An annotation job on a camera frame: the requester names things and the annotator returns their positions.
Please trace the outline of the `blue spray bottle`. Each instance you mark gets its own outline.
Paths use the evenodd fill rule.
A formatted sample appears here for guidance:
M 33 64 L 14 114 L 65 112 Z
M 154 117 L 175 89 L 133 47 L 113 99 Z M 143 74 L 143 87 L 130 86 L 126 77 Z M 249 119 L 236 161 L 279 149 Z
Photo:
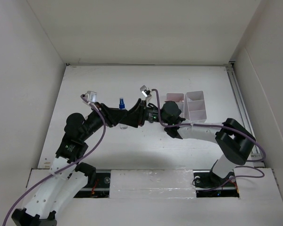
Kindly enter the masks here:
M 119 99 L 119 109 L 125 110 L 125 102 L 124 102 L 124 99 L 122 97 Z M 119 124 L 119 127 L 120 127 L 120 129 L 127 129 L 128 128 L 128 126 L 124 125 L 124 124 Z

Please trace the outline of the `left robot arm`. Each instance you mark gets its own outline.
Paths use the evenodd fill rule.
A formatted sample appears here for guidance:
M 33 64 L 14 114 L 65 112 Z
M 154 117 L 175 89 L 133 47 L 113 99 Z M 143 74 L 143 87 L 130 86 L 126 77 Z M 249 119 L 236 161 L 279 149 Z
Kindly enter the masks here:
M 12 220 L 17 226 L 55 226 L 59 214 L 84 186 L 96 180 L 96 168 L 82 160 L 91 154 L 86 140 L 98 129 L 116 126 L 128 114 L 125 109 L 109 108 L 91 103 L 92 112 L 85 118 L 80 113 L 68 116 L 64 136 L 50 166 L 49 175 L 33 185 L 33 198 L 15 209 Z

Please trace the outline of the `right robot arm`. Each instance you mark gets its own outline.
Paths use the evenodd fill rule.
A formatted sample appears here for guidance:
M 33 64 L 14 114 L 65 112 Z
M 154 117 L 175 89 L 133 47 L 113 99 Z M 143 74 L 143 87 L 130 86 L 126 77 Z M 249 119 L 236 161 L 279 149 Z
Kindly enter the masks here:
M 223 154 L 207 175 L 194 181 L 201 182 L 201 188 L 222 185 L 235 167 L 245 165 L 256 140 L 239 122 L 228 118 L 214 126 L 193 123 L 180 115 L 181 110 L 174 101 L 166 101 L 162 108 L 158 108 L 139 99 L 132 109 L 126 111 L 120 122 L 135 128 L 143 126 L 146 121 L 161 122 L 164 131 L 172 138 L 197 139 L 217 144 Z

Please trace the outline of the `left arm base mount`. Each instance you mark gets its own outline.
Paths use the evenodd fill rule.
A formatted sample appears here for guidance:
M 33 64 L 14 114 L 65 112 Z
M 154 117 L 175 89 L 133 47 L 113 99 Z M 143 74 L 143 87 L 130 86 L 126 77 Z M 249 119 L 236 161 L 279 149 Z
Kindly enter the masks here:
M 81 188 L 74 198 L 108 198 L 110 191 L 111 170 L 97 170 L 94 166 L 81 162 L 75 171 L 88 177 L 87 184 Z

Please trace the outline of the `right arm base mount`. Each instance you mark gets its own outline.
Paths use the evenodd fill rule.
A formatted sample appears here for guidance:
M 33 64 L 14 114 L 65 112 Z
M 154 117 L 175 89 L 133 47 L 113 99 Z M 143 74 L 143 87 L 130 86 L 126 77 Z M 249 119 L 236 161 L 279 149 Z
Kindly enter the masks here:
M 195 186 L 197 198 L 239 198 L 240 196 L 235 180 L 224 184 L 225 181 L 234 176 L 233 172 L 230 172 L 225 178 L 219 178 L 208 171 L 196 171 L 193 175 L 192 185 Z

